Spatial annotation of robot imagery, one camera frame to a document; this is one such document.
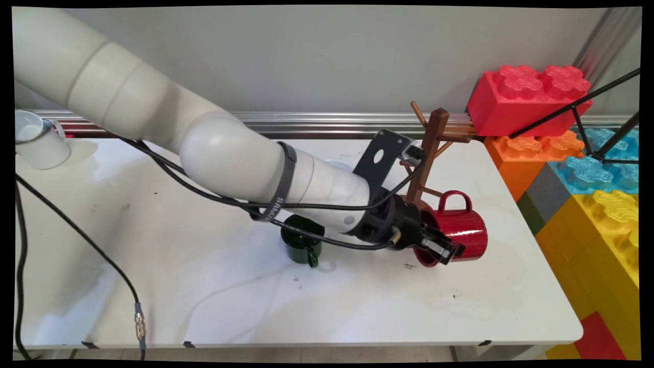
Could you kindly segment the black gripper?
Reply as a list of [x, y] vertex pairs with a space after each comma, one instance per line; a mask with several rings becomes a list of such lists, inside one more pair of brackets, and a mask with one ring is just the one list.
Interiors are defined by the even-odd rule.
[[464, 244], [444, 235], [438, 228], [421, 224], [419, 208], [401, 196], [392, 196], [366, 210], [357, 224], [357, 238], [371, 244], [385, 243], [394, 236], [394, 228], [400, 231], [400, 238], [391, 248], [402, 250], [420, 244], [423, 266], [448, 265], [466, 249]]

